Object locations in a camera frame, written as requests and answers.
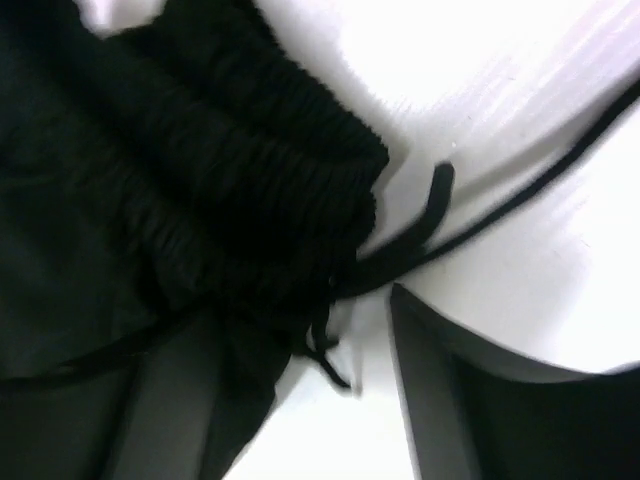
white surface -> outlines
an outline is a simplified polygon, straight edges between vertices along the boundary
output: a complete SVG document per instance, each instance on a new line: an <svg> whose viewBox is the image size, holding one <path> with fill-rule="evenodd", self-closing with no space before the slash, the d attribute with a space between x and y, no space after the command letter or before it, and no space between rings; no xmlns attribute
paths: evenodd
<svg viewBox="0 0 640 480"><path fill-rule="evenodd" d="M640 0L260 3L291 55L392 147L378 240L417 214L445 158L458 171L445 231L464 225L555 159L640 62ZM640 112L544 199L407 285L549 362L602 371L637 361L639 133ZM281 382L282 405L229 479L413 478L382 294L353 317L363 397L341 398L295 364L289 375L302 376Z"/></svg>

gathered fabric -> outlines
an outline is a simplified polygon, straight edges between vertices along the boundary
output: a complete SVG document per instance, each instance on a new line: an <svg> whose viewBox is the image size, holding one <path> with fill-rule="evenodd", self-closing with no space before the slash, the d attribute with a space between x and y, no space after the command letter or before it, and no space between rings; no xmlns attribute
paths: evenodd
<svg viewBox="0 0 640 480"><path fill-rule="evenodd" d="M559 161L433 246L454 181L449 163L437 165L419 217L359 256L387 149L286 57L251 1L169 0L151 25L107 39L82 25L72 0L3 2L0 61L0 154L26 172L0 179L0 195L55 185L109 245L121 266L113 282L134 285L144 305L102 340L69 342L47 368L12 380L26 387L130 361L213 307L241 350L276 345L349 388L326 358L338 344L327 334L331 306L536 197L640 92L634 83Z"/></svg>

black plastic object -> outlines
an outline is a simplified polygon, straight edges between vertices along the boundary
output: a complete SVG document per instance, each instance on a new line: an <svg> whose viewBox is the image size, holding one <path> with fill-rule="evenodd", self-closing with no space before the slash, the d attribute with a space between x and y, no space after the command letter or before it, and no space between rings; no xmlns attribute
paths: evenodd
<svg viewBox="0 0 640 480"><path fill-rule="evenodd" d="M640 369L588 375L537 362L400 285L391 310L421 478L640 478Z"/></svg>

black garment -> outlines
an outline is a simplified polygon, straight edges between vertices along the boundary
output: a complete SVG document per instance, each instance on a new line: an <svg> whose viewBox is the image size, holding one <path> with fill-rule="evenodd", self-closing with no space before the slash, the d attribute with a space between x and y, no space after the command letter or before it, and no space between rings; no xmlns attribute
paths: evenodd
<svg viewBox="0 0 640 480"><path fill-rule="evenodd" d="M0 4L3 479L221 478L313 322L325 362L387 153L244 11Z"/></svg>

drawstring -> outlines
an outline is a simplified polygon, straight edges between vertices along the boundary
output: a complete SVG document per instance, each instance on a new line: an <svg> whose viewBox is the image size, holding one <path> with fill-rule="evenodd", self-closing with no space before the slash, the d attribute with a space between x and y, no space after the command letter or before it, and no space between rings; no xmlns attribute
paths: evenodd
<svg viewBox="0 0 640 480"><path fill-rule="evenodd" d="M509 196L473 221L461 232L451 236L440 245L429 249L428 241L441 225L449 203L454 180L454 169L450 163L436 166L431 193L418 219L400 232L390 242L376 249L366 258L356 262L354 268L336 285L333 301L354 298L387 285L416 268L429 264L456 250L465 243L495 225L523 205L535 199L544 190L565 174L612 126L616 119L631 107L640 96L640 78L620 94L578 138L569 151L532 180L527 186ZM327 321L315 320L312 326L314 342L335 346L337 341L327 342L323 325ZM328 348L307 352L307 357L316 361L333 383L340 388L350 388L326 359Z"/></svg>
<svg viewBox="0 0 640 480"><path fill-rule="evenodd" d="M31 146L34 164L56 159L65 188L108 235L145 252L154 274L163 267L202 303L163 308L157 325L94 352L99 358L23 379L36 385L128 362L168 338L172 325L188 323L193 315L185 312L228 304L279 339L284 333L290 353L349 388L326 358L338 344L327 334L331 306L449 253L530 201L640 90L638 80L550 169L434 247L454 180L451 164L438 165L418 219L356 259L375 224L371 187L387 149L250 25L229 13L235 27L227 28L201 15L200 2L174 0L173 14L150 29L103 41L83 28L73 2L38 8L45 3L0 8L0 57L9 72L0 91L20 106L17 140Z"/></svg>

